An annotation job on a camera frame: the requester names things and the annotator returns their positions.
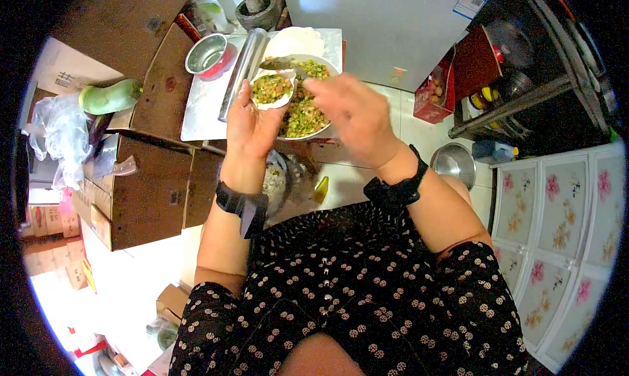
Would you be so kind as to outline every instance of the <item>white cabinet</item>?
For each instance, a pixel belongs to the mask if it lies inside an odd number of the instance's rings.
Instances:
[[[606,151],[594,154],[590,161],[593,171],[591,180],[596,181],[596,186],[592,200],[592,230],[584,261],[609,267],[616,256],[623,225],[625,157]]]
[[[607,285],[623,225],[621,144],[498,168],[494,241],[529,352],[557,372]]]
[[[548,346],[543,350],[548,361],[557,368],[563,364],[587,329],[602,293],[607,286],[607,276],[595,271],[580,274],[572,291],[569,306]]]
[[[544,195],[538,247],[577,258],[585,230],[587,155],[542,162]]]
[[[574,266],[552,256],[533,255],[532,267],[523,282],[522,298],[516,302],[527,348],[540,347],[551,322],[565,307],[565,293],[574,284],[575,271]]]
[[[536,206],[537,165],[499,170],[495,238],[511,246],[527,246]]]
[[[496,241],[494,242],[494,253],[498,261],[500,272],[507,282],[511,295],[515,299],[518,296],[518,280],[524,264],[526,263],[528,253],[522,249],[514,249],[510,246],[501,245]]]

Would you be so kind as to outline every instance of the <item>hand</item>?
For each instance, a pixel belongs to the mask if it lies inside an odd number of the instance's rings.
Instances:
[[[374,169],[384,166],[406,145],[391,127],[387,99],[350,74],[317,80],[304,86],[330,120],[341,141],[358,159]]]
[[[240,193],[255,194],[262,189],[266,159],[279,132],[288,104],[261,111],[249,99],[249,81],[230,107],[227,116],[227,155],[221,180]]]

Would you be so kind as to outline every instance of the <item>metal spoon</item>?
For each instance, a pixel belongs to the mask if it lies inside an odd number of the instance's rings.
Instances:
[[[260,64],[260,69],[264,70],[287,70],[293,69],[302,80],[308,78],[306,72],[298,66],[297,60],[292,56],[273,57]]]

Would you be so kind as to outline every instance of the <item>refrigerator label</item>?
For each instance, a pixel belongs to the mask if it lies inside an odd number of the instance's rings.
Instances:
[[[487,0],[459,0],[452,11],[471,20],[485,2]]]

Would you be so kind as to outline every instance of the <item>metal basin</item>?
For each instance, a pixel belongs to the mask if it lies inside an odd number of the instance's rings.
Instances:
[[[185,69],[188,73],[204,76],[225,60],[229,60],[226,53],[228,44],[224,34],[214,33],[197,41],[185,57]]]
[[[468,190],[476,181],[476,162],[466,147],[459,143],[445,144],[437,149],[430,160],[437,174],[452,175],[465,183]]]

